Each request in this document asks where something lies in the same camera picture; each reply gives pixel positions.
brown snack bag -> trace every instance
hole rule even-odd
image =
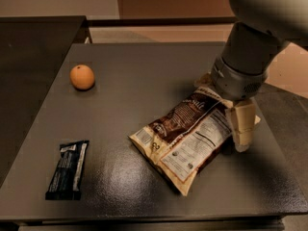
[[[149,162],[186,196],[198,170],[231,136],[225,109],[232,103],[200,87],[157,119],[130,136]]]

black candy bar wrapper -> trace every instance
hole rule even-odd
[[[61,159],[50,182],[46,200],[80,200],[80,183],[86,150],[90,141],[60,145]]]

gray tabletop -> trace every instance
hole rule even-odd
[[[187,197],[172,188],[127,138],[193,90],[222,43],[73,45],[0,189],[0,219],[200,220],[308,212],[266,120],[247,153],[231,145],[197,175]],[[69,83],[76,64],[96,85]],[[44,199],[59,144],[90,140],[80,201]]]

nutrition label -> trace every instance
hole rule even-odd
[[[182,182],[199,168],[212,152],[231,135],[225,116],[217,109],[199,124],[162,159]]]

orange fruit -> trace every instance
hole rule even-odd
[[[88,90],[93,87],[95,77],[92,69],[87,65],[79,64],[74,66],[69,73],[71,84],[77,90]]]

